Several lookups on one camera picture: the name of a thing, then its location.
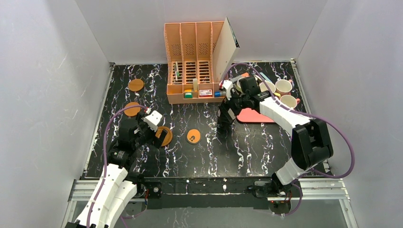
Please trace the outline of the black mug white inside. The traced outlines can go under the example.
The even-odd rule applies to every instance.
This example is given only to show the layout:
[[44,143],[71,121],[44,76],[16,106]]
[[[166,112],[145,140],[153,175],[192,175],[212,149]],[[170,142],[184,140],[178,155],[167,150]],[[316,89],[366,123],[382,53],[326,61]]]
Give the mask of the black mug white inside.
[[232,131],[232,124],[236,118],[235,113],[228,104],[221,103],[219,105],[219,113],[217,119],[217,132],[227,134]]

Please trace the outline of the yellow mug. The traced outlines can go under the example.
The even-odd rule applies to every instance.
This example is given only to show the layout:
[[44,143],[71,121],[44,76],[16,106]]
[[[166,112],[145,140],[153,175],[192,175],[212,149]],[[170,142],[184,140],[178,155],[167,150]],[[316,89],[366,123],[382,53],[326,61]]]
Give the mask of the yellow mug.
[[265,92],[265,91],[268,92],[270,90],[274,94],[276,91],[275,85],[269,81],[261,82],[259,84],[259,87],[260,87],[261,92]]

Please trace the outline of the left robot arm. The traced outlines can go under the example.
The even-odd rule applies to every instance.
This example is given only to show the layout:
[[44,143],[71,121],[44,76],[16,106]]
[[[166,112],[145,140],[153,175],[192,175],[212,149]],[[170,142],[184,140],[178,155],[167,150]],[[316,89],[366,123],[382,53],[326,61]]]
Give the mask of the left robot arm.
[[125,120],[118,136],[106,149],[106,165],[90,200],[75,221],[67,228],[112,228],[129,200],[135,196],[143,178],[131,169],[135,152],[145,144],[160,148],[167,136],[158,133],[163,116],[156,110],[140,111]]

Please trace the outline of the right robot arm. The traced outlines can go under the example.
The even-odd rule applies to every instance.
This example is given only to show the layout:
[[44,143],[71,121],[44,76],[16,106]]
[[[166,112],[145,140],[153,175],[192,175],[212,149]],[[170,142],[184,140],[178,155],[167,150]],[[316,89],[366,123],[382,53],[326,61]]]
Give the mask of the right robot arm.
[[333,156],[326,122],[295,113],[271,90],[261,91],[253,77],[243,77],[239,82],[241,90],[230,80],[220,84],[225,98],[219,106],[218,126],[231,125],[243,109],[250,108],[272,119],[291,136],[291,157],[273,173],[268,185],[270,191],[285,191],[302,174]]

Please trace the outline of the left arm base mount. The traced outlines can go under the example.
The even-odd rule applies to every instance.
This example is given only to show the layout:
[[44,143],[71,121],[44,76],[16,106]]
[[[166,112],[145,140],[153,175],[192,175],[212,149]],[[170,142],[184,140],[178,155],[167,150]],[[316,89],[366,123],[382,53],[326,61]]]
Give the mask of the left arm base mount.
[[129,200],[125,211],[125,219],[134,219],[148,210],[150,200],[159,199],[162,196],[162,183],[159,181],[145,181],[139,184],[138,192]]

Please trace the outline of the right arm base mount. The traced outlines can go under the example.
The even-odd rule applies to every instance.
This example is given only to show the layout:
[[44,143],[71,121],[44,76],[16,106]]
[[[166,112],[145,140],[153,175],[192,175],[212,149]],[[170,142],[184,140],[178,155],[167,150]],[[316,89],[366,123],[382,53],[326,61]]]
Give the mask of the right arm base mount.
[[302,203],[303,191],[299,181],[285,186],[273,180],[258,180],[246,188],[255,198],[266,199],[272,215],[285,217],[294,214]]

